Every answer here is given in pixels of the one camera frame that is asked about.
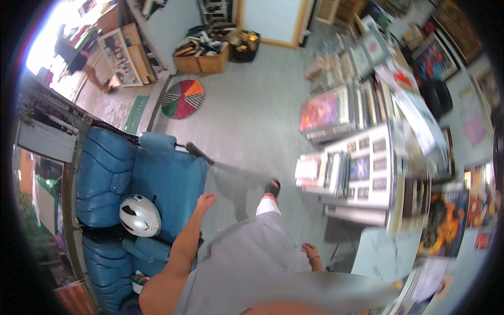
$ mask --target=black chair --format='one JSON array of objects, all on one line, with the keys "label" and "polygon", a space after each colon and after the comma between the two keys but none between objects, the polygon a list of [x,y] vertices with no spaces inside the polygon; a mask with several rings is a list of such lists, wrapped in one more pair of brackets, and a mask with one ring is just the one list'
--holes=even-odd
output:
[{"label": "black chair", "polygon": [[443,81],[426,81],[420,87],[420,94],[436,120],[440,120],[453,108],[452,97]]}]

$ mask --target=leg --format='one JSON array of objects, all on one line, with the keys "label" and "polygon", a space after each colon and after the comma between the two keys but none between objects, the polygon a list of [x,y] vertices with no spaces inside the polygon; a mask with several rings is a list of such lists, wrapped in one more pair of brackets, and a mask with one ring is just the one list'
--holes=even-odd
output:
[{"label": "leg", "polygon": [[266,193],[264,193],[263,197],[261,198],[261,201],[259,202],[259,205],[257,207],[256,215],[269,212],[269,211],[275,211],[278,214],[280,213],[280,210],[278,210],[278,192],[280,190],[280,187],[278,183],[275,180],[272,180],[268,186],[266,187]]},{"label": "leg", "polygon": [[185,149],[188,150],[189,153],[191,153],[191,154],[194,154],[198,157],[199,156],[203,157],[205,160],[207,160],[209,165],[214,164],[214,160],[209,158],[208,155],[203,153],[203,151],[201,151],[198,147],[196,147],[192,142],[187,142],[187,144],[185,145]]},{"label": "leg", "polygon": [[92,66],[85,64],[82,67],[82,71],[88,76],[89,81],[102,93],[105,93],[108,90],[108,86],[104,86],[102,83],[100,83],[100,80],[98,80],[98,77],[96,76],[96,71]]}]

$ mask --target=sofa armrest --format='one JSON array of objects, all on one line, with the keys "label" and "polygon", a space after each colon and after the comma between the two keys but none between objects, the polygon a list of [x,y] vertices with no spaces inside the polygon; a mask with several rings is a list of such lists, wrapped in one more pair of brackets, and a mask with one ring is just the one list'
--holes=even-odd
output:
[{"label": "sofa armrest", "polygon": [[177,138],[174,136],[144,132],[140,134],[138,141],[143,148],[148,150],[173,152],[175,151]]},{"label": "sofa armrest", "polygon": [[149,237],[138,237],[135,241],[137,248],[154,259],[164,262],[170,257],[171,246]]},{"label": "sofa armrest", "polygon": [[122,240],[122,247],[124,249],[126,249],[127,252],[129,252],[130,254],[132,254],[133,256],[135,256],[138,259],[141,259],[141,260],[149,262],[149,263],[151,263],[151,262],[154,261],[154,257],[152,257],[149,254],[144,253],[143,251],[141,251],[135,245],[134,242],[132,242],[131,240],[129,240],[127,238],[125,238],[125,239]]}]

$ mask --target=wooden door frame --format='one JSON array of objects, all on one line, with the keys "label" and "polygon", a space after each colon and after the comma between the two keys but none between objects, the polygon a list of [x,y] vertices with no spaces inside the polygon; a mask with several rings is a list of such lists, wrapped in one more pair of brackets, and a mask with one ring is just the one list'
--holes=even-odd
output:
[{"label": "wooden door frame", "polygon": [[[299,49],[299,38],[302,33],[302,27],[304,23],[305,12],[308,7],[308,0],[299,0],[299,10],[297,11],[296,24],[294,26],[294,32],[292,34],[292,39],[290,42],[270,39],[270,38],[261,38],[261,43],[265,45],[278,46],[282,48],[288,49]],[[234,4],[236,5],[236,20],[235,23],[243,28],[245,22],[245,5],[246,0],[235,0]]]}]

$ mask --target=round rug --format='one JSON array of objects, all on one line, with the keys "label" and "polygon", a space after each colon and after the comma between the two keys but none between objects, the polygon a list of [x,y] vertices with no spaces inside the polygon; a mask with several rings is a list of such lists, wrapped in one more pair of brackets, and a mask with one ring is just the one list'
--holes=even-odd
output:
[{"label": "round rug", "polygon": [[163,96],[161,110],[173,119],[182,119],[194,113],[205,97],[203,86],[196,80],[175,83]]}]

